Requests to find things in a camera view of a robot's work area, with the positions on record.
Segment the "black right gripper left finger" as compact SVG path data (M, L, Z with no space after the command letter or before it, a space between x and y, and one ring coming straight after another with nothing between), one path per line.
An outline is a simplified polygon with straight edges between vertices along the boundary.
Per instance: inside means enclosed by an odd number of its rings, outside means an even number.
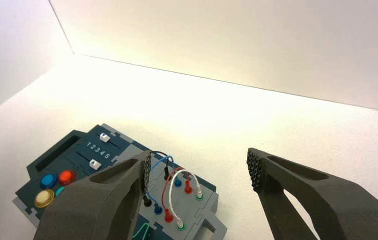
M78 180L47 206L36 240L130 240L146 195L152 153L143 151Z

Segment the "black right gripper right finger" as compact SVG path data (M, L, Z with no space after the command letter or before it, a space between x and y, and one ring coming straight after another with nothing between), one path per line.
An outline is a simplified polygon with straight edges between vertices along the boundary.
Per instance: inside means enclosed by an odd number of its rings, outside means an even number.
M246 163L276 240L378 240L378 199L360 185L253 147Z

